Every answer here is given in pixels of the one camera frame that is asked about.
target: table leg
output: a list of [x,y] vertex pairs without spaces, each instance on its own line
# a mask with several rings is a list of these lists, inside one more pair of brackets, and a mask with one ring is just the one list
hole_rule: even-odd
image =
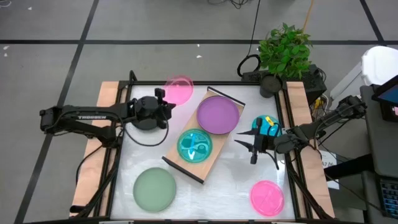
[[372,154],[360,156],[356,159],[323,169],[325,174],[333,180],[358,174],[365,170],[374,170]]

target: green leaves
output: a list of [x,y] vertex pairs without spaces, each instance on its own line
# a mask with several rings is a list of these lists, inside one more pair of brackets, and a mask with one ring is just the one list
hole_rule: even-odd
[[281,29],[271,30],[270,34],[260,41],[261,67],[281,77],[302,78],[311,63],[308,61],[310,36],[286,23],[282,24]]

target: computer monitor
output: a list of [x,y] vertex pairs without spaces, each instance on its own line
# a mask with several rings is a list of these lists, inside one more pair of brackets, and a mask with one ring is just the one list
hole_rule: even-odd
[[398,122],[398,75],[377,87],[372,100],[380,102],[383,119]]

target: green plate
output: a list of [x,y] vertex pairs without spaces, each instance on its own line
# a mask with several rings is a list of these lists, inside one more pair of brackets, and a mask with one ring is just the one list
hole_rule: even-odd
[[167,208],[175,197],[174,177],[162,168],[150,168],[142,172],[132,190],[134,200],[148,212]]
[[180,157],[187,162],[202,162],[211,154],[213,143],[209,134],[202,129],[189,129],[182,133],[177,143]]

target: white table surface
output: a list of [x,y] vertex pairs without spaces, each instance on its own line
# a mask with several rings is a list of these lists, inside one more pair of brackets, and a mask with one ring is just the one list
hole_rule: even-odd
[[[153,96],[156,87],[159,86],[133,86],[131,98]],[[257,116],[266,114],[278,118],[275,98],[263,98],[259,94],[258,86],[212,87],[244,102],[246,106],[205,183],[203,185],[198,183],[162,160],[162,156],[165,156],[177,141],[183,127],[207,91],[207,86],[195,86],[189,101],[172,110],[169,135],[161,145],[143,147],[125,135],[111,212],[112,219],[293,220],[295,218],[289,181],[283,165],[284,156],[280,154],[277,156],[279,170],[266,154],[259,154],[257,164],[252,165],[251,153],[233,141],[238,139],[253,142],[253,136],[236,133],[249,131],[252,121]],[[161,129],[141,131],[131,124],[126,127],[141,143],[154,144],[165,134],[165,130]],[[134,181],[138,175],[151,167],[168,170],[177,184],[174,201],[168,208],[156,213],[138,207],[132,195]],[[273,181],[284,193],[284,209],[275,217],[262,216],[252,208],[250,190],[260,180]]]

